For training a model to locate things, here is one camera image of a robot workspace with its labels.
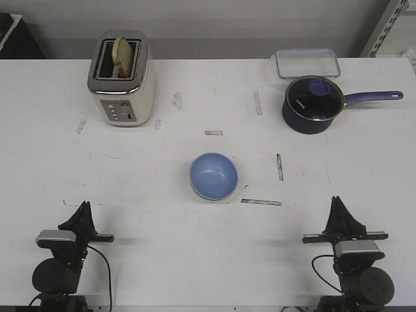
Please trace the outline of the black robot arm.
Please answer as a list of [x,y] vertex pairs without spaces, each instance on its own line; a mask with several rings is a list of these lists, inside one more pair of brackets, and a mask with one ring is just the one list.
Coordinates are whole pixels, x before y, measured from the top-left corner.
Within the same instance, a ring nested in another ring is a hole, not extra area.
[[348,211],[340,197],[331,199],[326,227],[319,234],[305,234],[304,244],[329,243],[333,270],[340,287],[339,296],[321,296],[317,311],[382,311],[394,297],[395,286],[389,274],[374,266],[385,254],[376,241],[385,240],[384,231],[367,231]]
[[51,251],[52,257],[37,265],[32,273],[32,286],[39,292],[39,311],[92,311],[86,297],[77,294],[81,272],[88,250],[100,255],[106,266],[109,283],[109,309],[112,310],[111,268],[104,254],[91,242],[113,242],[113,234],[96,231],[90,202],[83,201],[76,212],[57,229],[44,229],[36,245]]

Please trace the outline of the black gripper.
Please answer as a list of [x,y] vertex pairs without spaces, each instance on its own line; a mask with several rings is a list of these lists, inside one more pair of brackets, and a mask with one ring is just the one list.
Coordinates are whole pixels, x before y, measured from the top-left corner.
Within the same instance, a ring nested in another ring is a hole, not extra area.
[[59,230],[72,231],[75,234],[75,249],[87,249],[90,242],[113,242],[113,234],[99,234],[92,218],[89,201],[80,204],[74,214],[64,223],[58,225]]
[[[335,235],[339,230],[338,223],[338,205],[339,220],[341,229],[345,235]],[[388,238],[384,231],[371,231],[367,233],[367,228],[358,222],[346,208],[340,197],[333,196],[326,227],[321,234],[304,234],[302,242],[304,244],[324,243],[337,244],[341,241],[362,241],[372,240],[380,241]]]

